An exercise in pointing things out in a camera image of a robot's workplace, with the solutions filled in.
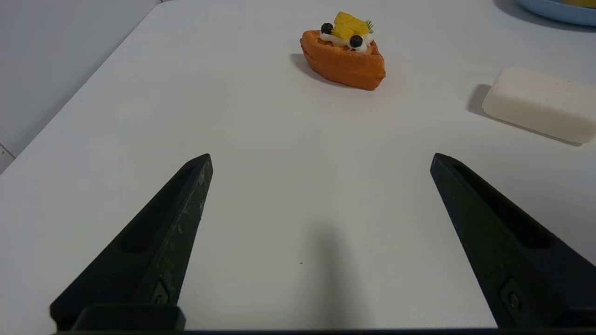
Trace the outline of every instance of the yellow fruit piece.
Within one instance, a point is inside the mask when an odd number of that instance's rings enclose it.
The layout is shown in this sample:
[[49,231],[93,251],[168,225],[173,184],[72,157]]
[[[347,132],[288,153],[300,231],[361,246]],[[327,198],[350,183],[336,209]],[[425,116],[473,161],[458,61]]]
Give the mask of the yellow fruit piece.
[[341,38],[342,40],[349,40],[354,36],[354,31],[343,22],[336,22],[335,27],[331,31],[331,34]]
[[368,26],[367,23],[355,18],[354,16],[346,13],[346,12],[339,12],[337,13],[336,19],[334,23],[338,25],[339,23],[344,23],[348,26],[349,29],[352,30],[353,35],[360,35],[363,36],[364,34],[368,34]]
[[596,0],[563,0],[563,3],[571,6],[596,8]]

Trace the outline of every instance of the blue plate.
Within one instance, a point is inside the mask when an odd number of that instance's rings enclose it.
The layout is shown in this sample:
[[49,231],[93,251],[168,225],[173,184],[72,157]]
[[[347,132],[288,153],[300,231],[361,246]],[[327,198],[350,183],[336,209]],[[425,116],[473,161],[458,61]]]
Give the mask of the blue plate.
[[517,2],[523,8],[553,20],[596,27],[596,9],[593,8],[570,6],[562,3],[561,0],[517,0]]

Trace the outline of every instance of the white soap bar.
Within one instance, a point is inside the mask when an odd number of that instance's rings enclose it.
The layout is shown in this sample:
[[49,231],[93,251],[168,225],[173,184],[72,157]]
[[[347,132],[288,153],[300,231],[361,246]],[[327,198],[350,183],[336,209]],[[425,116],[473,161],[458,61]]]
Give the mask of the white soap bar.
[[596,135],[596,87],[544,73],[507,67],[482,104],[485,113],[573,143]]

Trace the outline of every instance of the white table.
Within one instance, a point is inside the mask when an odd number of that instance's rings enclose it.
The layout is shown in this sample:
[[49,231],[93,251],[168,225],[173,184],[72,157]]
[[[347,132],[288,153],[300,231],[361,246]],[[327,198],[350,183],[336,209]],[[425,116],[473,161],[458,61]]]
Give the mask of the white table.
[[[596,33],[510,5],[159,5],[0,178],[0,332],[51,333],[49,304],[203,153],[215,173],[187,328],[495,326],[429,174],[435,152],[596,262],[596,145],[476,114],[508,65],[596,83]],[[302,32],[340,10],[375,23],[374,92],[302,57]]]

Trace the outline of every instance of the pastry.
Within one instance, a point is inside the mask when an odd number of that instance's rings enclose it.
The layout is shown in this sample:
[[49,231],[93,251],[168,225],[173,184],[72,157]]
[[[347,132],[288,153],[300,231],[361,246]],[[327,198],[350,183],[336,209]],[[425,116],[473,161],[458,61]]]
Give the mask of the pastry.
[[323,78],[373,90],[385,78],[385,62],[373,38],[373,24],[339,12],[334,25],[307,30],[300,46],[311,68]]

